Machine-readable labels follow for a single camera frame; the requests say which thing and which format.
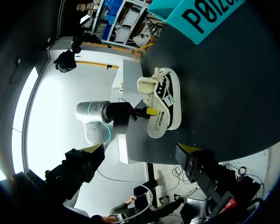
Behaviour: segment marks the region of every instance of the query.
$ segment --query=white shelving unit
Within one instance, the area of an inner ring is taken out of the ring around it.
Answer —
[[[135,28],[135,26],[136,26],[136,24],[137,24],[138,20],[140,19],[140,17],[141,17],[141,16],[142,16],[142,14],[144,13],[145,9],[146,9],[146,8],[145,8],[145,7],[143,7],[143,8],[140,10],[139,16],[138,16],[138,18],[137,18],[136,22],[134,23],[134,25],[132,25],[132,26],[131,26],[130,33],[129,33],[129,35],[127,36],[127,39],[124,41],[124,43],[123,43],[123,44],[126,44],[126,42],[128,41],[129,36],[131,35],[131,33],[132,33],[133,29]]]
[[[95,34],[96,26],[97,26],[98,23],[99,23],[99,14],[100,14],[101,9],[103,8],[104,1],[105,1],[105,0],[101,0],[101,2],[100,2],[100,4],[99,4],[99,7],[98,7],[98,10],[97,10],[97,13],[96,13],[96,17],[95,17],[95,20],[94,20],[94,23],[93,23],[93,26],[92,26],[92,29],[91,29],[91,33],[92,33],[92,34]],[[111,35],[112,35],[112,33],[113,33],[113,30],[114,30],[116,21],[118,20],[118,17],[119,17],[119,15],[120,15],[120,13],[121,13],[121,11],[122,11],[124,5],[125,5],[127,2],[132,3],[132,4],[134,4],[134,5],[137,5],[137,6],[140,6],[140,7],[141,7],[141,10],[140,10],[140,12],[139,12],[139,16],[137,17],[136,22],[131,26],[129,35],[128,35],[128,37],[125,39],[124,42],[112,42],[112,41],[110,41],[110,38],[111,38]],[[118,12],[117,12],[117,14],[116,14],[116,16],[115,16],[114,23],[113,23],[112,26],[111,26],[111,29],[110,29],[108,38],[107,38],[106,41],[105,41],[105,40],[102,40],[102,42],[105,42],[105,43],[112,43],[112,44],[116,44],[116,45],[119,45],[119,46],[123,46],[123,47],[128,47],[128,48],[131,48],[131,49],[135,49],[135,47],[131,47],[131,46],[127,45],[126,43],[127,43],[127,41],[128,41],[129,36],[131,35],[133,29],[135,28],[137,22],[139,21],[140,17],[142,16],[142,14],[145,12],[145,10],[146,10],[148,7],[149,7],[149,4],[147,4],[147,3],[145,2],[145,0],[143,0],[143,1],[142,1],[142,0],[123,0],[122,3],[121,3],[121,5],[120,5],[120,8],[119,8],[119,10],[118,10]]]
[[[97,13],[96,13],[96,15],[95,15],[95,19],[94,19],[94,22],[93,22],[93,25],[92,25],[91,33],[94,33],[94,31],[95,31],[95,26],[96,26],[96,24],[97,24],[97,22],[98,22],[99,12],[100,12],[101,9],[102,9],[102,6],[103,6],[103,4],[104,4],[104,1],[105,1],[105,0],[101,0],[101,2],[99,3],[98,10],[97,10]]]

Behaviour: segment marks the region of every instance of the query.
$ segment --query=yellow stripe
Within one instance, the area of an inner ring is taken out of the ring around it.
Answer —
[[[76,61],[76,63],[78,64],[92,64],[92,65],[97,65],[97,66],[107,66],[107,64],[100,64],[100,63],[94,63],[94,62],[82,62],[82,61]],[[111,65],[111,68],[113,69],[119,69],[118,66],[114,66],[114,65]]]

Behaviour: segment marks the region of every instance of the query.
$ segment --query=shoe lace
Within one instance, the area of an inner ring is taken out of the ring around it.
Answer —
[[[154,79],[157,80],[160,83],[161,86],[163,86],[163,83],[165,81],[165,77],[164,76],[162,76],[162,77],[155,77]]]

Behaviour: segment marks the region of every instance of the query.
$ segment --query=shelf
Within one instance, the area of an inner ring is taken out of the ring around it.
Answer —
[[[133,3],[137,6],[142,6],[142,7],[145,7],[145,8],[148,8],[150,5],[148,3],[145,3],[141,0],[126,0],[127,2],[130,2],[130,3]]]
[[[114,44],[114,45],[118,45],[118,46],[121,46],[121,47],[125,47],[125,48],[129,48],[129,49],[137,49],[138,47],[132,47],[132,46],[129,46],[129,45],[125,45],[125,44],[122,44],[122,43],[117,43],[117,42],[112,42],[112,41],[105,41],[105,40],[101,40],[103,43],[109,43],[109,44]]]
[[[111,29],[110,29],[110,32],[109,32],[107,41],[110,40],[111,34],[112,34],[113,29],[114,29],[114,26],[115,26],[115,24],[116,24],[116,21],[117,21],[117,19],[118,19],[118,17],[119,17],[119,14],[121,13],[121,10],[122,10],[123,6],[125,5],[125,3],[126,3],[126,0],[123,0],[122,3],[121,3],[121,5],[120,5],[120,8],[119,8],[119,10],[118,10],[118,12],[117,12],[117,14],[116,14],[115,20],[114,20],[114,22],[113,22],[113,24],[112,24],[112,26],[111,26]]]
[[[98,23],[99,13],[100,13],[101,8],[102,8],[102,6],[103,6],[103,4],[104,4],[104,1],[105,1],[105,0],[101,0],[100,3],[99,3],[98,10],[97,10],[97,13],[96,13],[96,15],[95,15],[95,19],[94,19],[94,22],[93,22],[93,25],[92,25],[92,30],[91,30],[91,33],[92,33],[92,34],[95,33],[95,27],[96,27],[96,25],[97,25],[97,23]]]
[[[144,13],[145,10],[146,10],[145,7],[143,7],[143,8],[140,10],[139,16],[138,16],[137,20],[135,21],[134,25],[131,26],[130,33],[129,33],[129,35],[127,36],[127,39],[123,42],[123,44],[126,44],[126,42],[128,41],[130,35],[132,34],[133,29],[134,29],[135,26],[137,25],[137,22],[139,21],[140,17],[142,16],[142,14]]]

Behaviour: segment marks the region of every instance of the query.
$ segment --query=sneaker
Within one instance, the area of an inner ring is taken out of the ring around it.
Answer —
[[[154,74],[151,77],[140,77],[137,80],[137,89],[140,94],[151,94],[154,92],[158,79],[161,78],[165,73],[160,73],[159,68],[154,69]]]
[[[143,102],[149,107],[153,108],[154,104],[154,89],[158,84],[158,80],[165,74],[160,73],[159,68],[154,69],[154,74],[151,77],[141,77],[137,80],[137,89],[140,94],[145,94]]]
[[[176,73],[170,68],[155,68],[152,77],[141,77],[137,81],[140,94],[146,94],[143,102],[158,110],[151,116],[147,134],[154,139],[162,137],[166,130],[175,130],[182,120],[180,85]]]
[[[166,184],[163,174],[160,170],[157,171],[157,183],[159,186]]]
[[[182,121],[179,79],[170,68],[161,68],[160,73],[162,75],[158,77],[159,82],[154,88],[154,96],[168,113],[167,130],[175,130]]]

